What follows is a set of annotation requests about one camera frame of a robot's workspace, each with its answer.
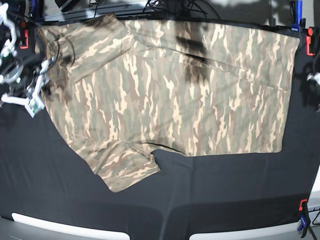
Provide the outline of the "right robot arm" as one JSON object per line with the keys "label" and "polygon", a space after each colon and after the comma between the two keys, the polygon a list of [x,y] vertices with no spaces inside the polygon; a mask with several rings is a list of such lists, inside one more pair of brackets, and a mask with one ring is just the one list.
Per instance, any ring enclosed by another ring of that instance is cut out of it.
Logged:
{"label": "right robot arm", "polygon": [[1,104],[44,108],[41,90],[50,81],[47,72],[58,56],[45,57],[44,42],[37,34],[39,26],[10,11],[7,2],[0,4],[0,84],[9,87],[1,96]]}

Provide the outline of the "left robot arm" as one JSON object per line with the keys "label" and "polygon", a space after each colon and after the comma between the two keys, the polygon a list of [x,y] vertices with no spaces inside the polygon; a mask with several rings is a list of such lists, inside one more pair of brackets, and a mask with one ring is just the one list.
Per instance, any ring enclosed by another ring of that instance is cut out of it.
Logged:
{"label": "left robot arm", "polygon": [[307,76],[307,81],[313,81],[315,82],[318,86],[320,86],[320,73],[310,73]]}

